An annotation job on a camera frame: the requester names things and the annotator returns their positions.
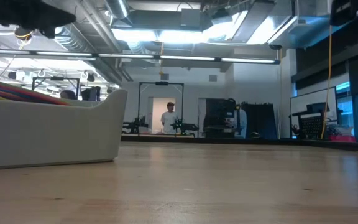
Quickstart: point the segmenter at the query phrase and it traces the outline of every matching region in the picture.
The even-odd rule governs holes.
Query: wooden floor
[[[114,163],[0,170],[0,223],[358,223],[358,153],[124,142]]]

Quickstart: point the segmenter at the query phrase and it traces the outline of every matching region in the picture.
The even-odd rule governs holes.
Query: window
[[[341,125],[352,127],[353,122],[353,101],[350,94],[350,83],[345,82],[336,86],[336,100],[338,112],[338,122]]]

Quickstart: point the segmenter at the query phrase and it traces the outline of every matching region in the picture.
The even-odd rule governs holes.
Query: person
[[[175,104],[169,102],[167,104],[168,111],[163,113],[161,116],[161,122],[164,127],[163,133],[164,134],[176,134],[176,130],[172,127],[171,124],[174,124],[175,121],[178,119],[178,115],[176,112],[173,111]]]
[[[237,111],[234,112],[234,121],[232,125],[234,128],[237,128]],[[240,128],[241,133],[239,134],[236,132],[235,137],[245,139],[247,136],[247,113],[243,109],[240,109]]]
[[[75,93],[71,90],[63,90],[60,92],[60,98],[61,99],[69,99],[69,100],[76,100],[77,97],[75,96]]]

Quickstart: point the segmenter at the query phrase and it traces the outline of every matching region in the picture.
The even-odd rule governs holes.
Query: white shirt
[[[234,128],[237,128],[237,112],[236,111],[234,112],[233,126],[234,126]],[[247,135],[247,113],[243,109],[240,109],[240,127],[241,127],[241,134],[238,135],[238,133],[236,133],[236,136],[242,137],[245,139],[246,135]]]
[[[171,126],[178,119],[178,115],[175,112],[169,113],[168,111],[161,116],[161,122],[164,123],[164,134],[176,134],[176,130]]]

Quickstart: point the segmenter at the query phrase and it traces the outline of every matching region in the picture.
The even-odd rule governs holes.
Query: colorful blanket
[[[0,100],[14,100],[31,103],[46,103],[53,105],[68,105],[68,103],[54,97],[26,90],[0,82]]]

